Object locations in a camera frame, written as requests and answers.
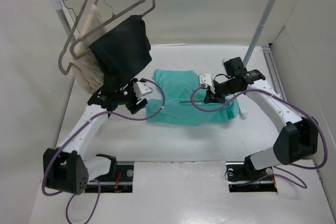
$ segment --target white wall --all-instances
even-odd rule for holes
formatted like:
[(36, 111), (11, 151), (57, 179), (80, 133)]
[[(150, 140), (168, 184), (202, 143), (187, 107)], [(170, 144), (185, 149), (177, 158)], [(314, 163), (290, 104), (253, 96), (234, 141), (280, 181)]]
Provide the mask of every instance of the white wall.
[(66, 38), (48, 0), (0, 0), (0, 10), (0, 222), (25, 224), (72, 79), (57, 68)]
[(329, 160), (321, 176), (336, 216), (336, 0), (300, 0), (271, 48), (288, 100), (310, 112), (326, 134)]
[[(119, 12), (137, 0), (107, 0)], [(298, 0), (277, 0), (260, 42), (273, 42)], [(82, 1), (69, 1), (79, 10)], [(146, 18), (151, 43), (249, 43), (267, 0), (156, 0)], [(103, 1), (103, 19), (111, 15)], [(142, 13), (139, 7), (136, 13)]]

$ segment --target orange wire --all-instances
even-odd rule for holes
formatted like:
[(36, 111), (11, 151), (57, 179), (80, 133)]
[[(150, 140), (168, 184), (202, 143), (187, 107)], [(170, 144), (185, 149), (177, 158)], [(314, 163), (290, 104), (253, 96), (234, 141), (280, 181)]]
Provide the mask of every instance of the orange wire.
[(117, 189), (118, 189), (118, 186), (119, 186), (119, 182), (120, 182), (120, 179), (121, 179), (121, 172), (118, 172), (117, 176), (118, 176), (118, 179), (114, 184), (115, 192), (117, 192)]
[(274, 183), (275, 188), (277, 188), (277, 184), (276, 184), (276, 182), (275, 182), (274, 176), (271, 176), (271, 179), (272, 179), (272, 181), (273, 181), (273, 183)]

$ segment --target fabric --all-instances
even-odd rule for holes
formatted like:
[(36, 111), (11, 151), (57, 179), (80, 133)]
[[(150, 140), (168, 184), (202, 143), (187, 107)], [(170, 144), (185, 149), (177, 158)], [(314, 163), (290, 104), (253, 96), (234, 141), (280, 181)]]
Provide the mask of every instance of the fabric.
[[(149, 123), (168, 123), (177, 125), (198, 126), (204, 123), (227, 123), (239, 112), (238, 101), (233, 101), (218, 112), (202, 112), (191, 103), (180, 104), (180, 101), (190, 101), (192, 92), (199, 87), (198, 75), (194, 71), (167, 71), (157, 69), (153, 76), (166, 96), (166, 105), (157, 116), (147, 120)], [(195, 100), (203, 100), (206, 90), (200, 90)], [(146, 114), (154, 114), (162, 105), (162, 100), (151, 99), (146, 106)], [(215, 109), (220, 104), (198, 104), (205, 109)]]
[(118, 77), (122, 85), (130, 82), (152, 60), (145, 22), (140, 15), (125, 19), (89, 48), (103, 73)]
[[(101, 24), (101, 17), (96, 5), (92, 5), (88, 17), (86, 18), (79, 38)], [(105, 28), (99, 29), (96, 33), (89, 36), (86, 40), (78, 43), (74, 51), (76, 55), (87, 51), (89, 45), (103, 36), (107, 31)], [(79, 85), (88, 93), (93, 94), (103, 84), (104, 74), (100, 70), (98, 62), (92, 52), (87, 53), (80, 59), (71, 58), (69, 63), (73, 64), (72, 72)]]

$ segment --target white panel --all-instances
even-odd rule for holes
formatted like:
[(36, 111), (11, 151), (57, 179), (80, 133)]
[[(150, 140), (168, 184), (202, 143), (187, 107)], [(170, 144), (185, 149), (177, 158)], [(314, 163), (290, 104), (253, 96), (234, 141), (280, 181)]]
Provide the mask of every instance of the white panel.
[[(137, 0), (107, 0), (119, 12)], [(249, 43), (268, 0), (156, 0), (156, 9), (145, 17), (153, 44), (187, 42)], [(277, 0), (260, 42), (273, 42), (298, 0)], [(79, 10), (82, 1), (69, 1)], [(103, 19), (111, 9), (98, 4)], [(139, 7), (133, 14), (140, 14)]]
[[(289, 101), (309, 111), (323, 128), (329, 160), (323, 186), (336, 215), (336, 0), (300, 0), (272, 46)], [(317, 162), (322, 159), (321, 148)]]
[(28, 223), (72, 79), (57, 68), (65, 32), (49, 0), (0, 0), (0, 216)]
[[(278, 193), (229, 193), (225, 162), (135, 163), (133, 193), (103, 194), (89, 224), (334, 224), (316, 172), (286, 169), (308, 189), (278, 178)], [(29, 224), (66, 223), (69, 198), (63, 193), (51, 199), (39, 192)], [(96, 194), (76, 197), (70, 220), (84, 223), (95, 199)]]

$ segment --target cable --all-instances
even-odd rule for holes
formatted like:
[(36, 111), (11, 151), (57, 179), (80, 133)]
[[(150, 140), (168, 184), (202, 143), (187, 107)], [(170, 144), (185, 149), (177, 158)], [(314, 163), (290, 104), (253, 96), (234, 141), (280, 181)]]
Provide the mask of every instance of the cable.
[(118, 186), (119, 186), (120, 179), (121, 179), (121, 172), (118, 172), (118, 179), (117, 179), (117, 181), (116, 181), (115, 184), (114, 184), (115, 192), (117, 192), (117, 189), (118, 189)]
[[(205, 85), (202, 85), (202, 86), (199, 86), (197, 89), (195, 89), (195, 91), (192, 93), (192, 95), (190, 96), (190, 101), (192, 103), (192, 105), (197, 108), (198, 110), (201, 110), (203, 112), (217, 112), (221, 109), (223, 109), (224, 107), (228, 106), (233, 100), (235, 100), (238, 96), (242, 95), (242, 94), (246, 94), (248, 92), (259, 92), (259, 93), (263, 93), (263, 94), (266, 94), (268, 96), (272, 96), (273, 94), (265, 91), (265, 90), (262, 90), (262, 89), (249, 89), (249, 90), (244, 90), (236, 95), (234, 95), (231, 99), (229, 99), (227, 102), (225, 102), (223, 105), (219, 106), (218, 108), (216, 109), (212, 109), (212, 110), (206, 110), (204, 108), (201, 108), (200, 106), (198, 106), (195, 102), (194, 102), (194, 96), (195, 94), (200, 90), (200, 89), (205, 89), (206, 86)], [(319, 126), (319, 124), (315, 121), (315, 119), (313, 117), (311, 117), (308, 113), (306, 113), (304, 110), (302, 110), (301, 108), (297, 107), (296, 105), (290, 103), (290, 102), (287, 102), (285, 101), (284, 99), (278, 97), (278, 96), (273, 96), (273, 99), (279, 101), (279, 102), (282, 102), (284, 104), (286, 104), (287, 106), (290, 106), (292, 109), (298, 111), (299, 113), (301, 113), (302, 115), (304, 115), (313, 125), (314, 127), (318, 130), (320, 136), (321, 136), (321, 140), (322, 140), (322, 145), (323, 145), (323, 151), (324, 151), (324, 155), (323, 155), (323, 161), (321, 162), (321, 164), (317, 165), (317, 166), (314, 166), (314, 167), (307, 167), (307, 166), (302, 166), (302, 165), (297, 165), (297, 164), (290, 164), (292, 166), (295, 166), (295, 167), (299, 167), (299, 168), (302, 168), (302, 169), (308, 169), (308, 170), (317, 170), (317, 169), (320, 169), (322, 168), (327, 160), (328, 160), (328, 148), (327, 148), (327, 142), (326, 142), (326, 138), (322, 132), (322, 129), (321, 127)]]
[[(93, 216), (93, 214), (94, 214), (94, 211), (96, 210), (96, 207), (97, 207), (97, 204), (98, 204), (98, 201), (99, 201), (99, 197), (100, 197), (100, 192), (101, 192), (101, 185), (100, 185), (100, 183), (99, 183), (99, 180), (94, 179), (94, 180), (92, 180), (92, 181), (97, 182), (97, 185), (98, 185), (97, 199), (96, 199), (95, 205), (93, 206), (93, 209), (92, 209), (92, 212), (91, 212), (89, 218), (87, 219), (86, 222), (84, 222), (84, 224), (89, 223), (89, 221), (91, 220), (91, 218), (92, 218), (92, 216)], [(72, 197), (69, 199), (69, 202), (67, 203), (67, 207), (65, 208), (65, 218), (67, 219), (67, 222), (68, 222), (69, 224), (73, 224), (73, 223), (71, 222), (70, 218), (69, 218), (69, 213), (68, 213), (68, 211), (69, 211), (70, 203), (71, 203), (72, 199), (73, 199), (75, 196), (76, 196), (76, 194), (72, 195)]]
[(224, 74), (224, 73), (219, 73), (218, 75), (215, 76), (214, 80), (216, 80), (216, 78), (217, 78), (218, 76), (225, 76), (227, 79), (232, 79), (230, 76), (227, 76), (227, 75)]
[[(117, 112), (112, 112), (112, 111), (104, 111), (104, 112), (100, 112), (98, 114), (95, 114), (93, 115), (87, 122), (85, 122), (65, 143), (64, 145), (62, 145), (58, 151), (55, 153), (55, 155), (52, 157), (52, 159), (50, 160), (45, 172), (44, 172), (44, 175), (43, 175), (43, 179), (42, 179), (42, 185), (41, 185), (41, 189), (42, 189), (42, 193), (45, 195), (45, 196), (54, 196), (54, 195), (58, 195), (61, 193), (61, 191), (57, 191), (55, 193), (48, 193), (46, 191), (46, 182), (47, 182), (47, 176), (50, 172), (50, 169), (51, 169), (51, 166), (53, 165), (53, 163), (55, 162), (55, 160), (57, 159), (57, 157), (60, 155), (60, 153), (64, 150), (64, 148), (86, 127), (88, 126), (92, 120), (94, 120), (95, 118), (101, 116), (101, 115), (105, 115), (105, 114), (113, 114), (113, 115), (116, 115), (116, 116), (119, 116), (119, 117), (122, 117), (124, 119), (128, 119), (128, 120), (133, 120), (133, 121), (145, 121), (145, 120), (148, 120), (148, 119), (151, 119), (153, 117), (155, 117), (157, 114), (159, 114), (161, 112), (161, 110), (164, 108), (164, 105), (165, 105), (165, 95), (164, 95), (164, 92), (163, 92), (163, 89), (157, 84), (155, 83), (154, 81), (152, 80), (148, 80), (148, 79), (145, 79), (143, 78), (142, 80), (144, 81), (147, 81), (147, 82), (150, 82), (152, 84), (154, 84), (158, 89), (159, 91), (161, 92), (161, 96), (162, 96), (162, 106), (161, 108), (159, 108), (158, 111), (156, 111), (153, 115), (151, 116), (148, 116), (146, 118), (140, 118), (140, 119), (137, 119), (137, 118), (130, 118), (128, 116), (124, 116), (124, 115), (121, 115)], [(99, 196), (100, 196), (100, 192), (101, 192), (101, 188), (100, 188), (100, 184), (98, 182), (98, 196), (97, 196), (97, 200), (96, 200), (96, 203), (95, 203), (95, 206), (93, 207), (93, 210), (92, 210), (92, 213), (88, 219), (88, 221), (91, 219), (91, 217), (93, 216), (93, 213), (96, 209), (96, 206), (97, 206), (97, 203), (98, 203), (98, 199), (99, 199)], [(75, 195), (73, 195), (71, 198), (70, 198), (70, 201), (67, 205), (67, 209), (66, 209), (66, 218), (67, 218), (67, 221), (68, 223), (71, 224), (70, 220), (68, 220), (68, 214), (67, 214), (67, 211), (68, 211), (68, 207), (69, 207), (69, 204), (70, 202), (72, 201), (72, 199), (74, 198)]]
[(303, 189), (307, 189), (308, 188), (307, 184), (301, 178), (299, 178), (297, 175), (295, 175), (294, 173), (291, 173), (291, 172), (289, 172), (289, 171), (287, 171), (285, 169), (279, 168), (277, 166), (274, 166), (274, 168), (278, 169), (278, 170), (281, 170), (281, 171), (283, 171), (285, 173), (288, 173), (289, 175), (293, 176), (298, 181), (300, 181), (302, 184), (299, 184), (299, 183), (295, 182), (294, 180), (292, 180), (292, 179), (290, 179), (290, 178), (288, 178), (288, 177), (286, 177), (284, 175), (277, 174), (277, 173), (271, 173), (271, 174), (267, 174), (267, 175), (265, 175), (265, 176), (263, 176), (261, 178), (258, 178), (258, 179), (254, 180), (254, 181), (249, 181), (249, 182), (246, 182), (246, 183), (241, 183), (241, 184), (236, 184), (236, 185), (237, 186), (246, 186), (246, 185), (250, 185), (250, 184), (253, 184), (255, 182), (261, 181), (261, 180), (263, 180), (263, 179), (265, 179), (267, 177), (277, 176), (277, 177), (280, 177), (280, 178), (284, 178), (285, 180), (288, 180), (289, 182), (292, 182), (293, 184), (295, 184), (295, 185), (297, 185), (297, 186), (299, 186), (299, 187), (301, 187)]
[(275, 182), (274, 176), (271, 176), (271, 179), (274, 183), (274, 187), (277, 188), (277, 183)]

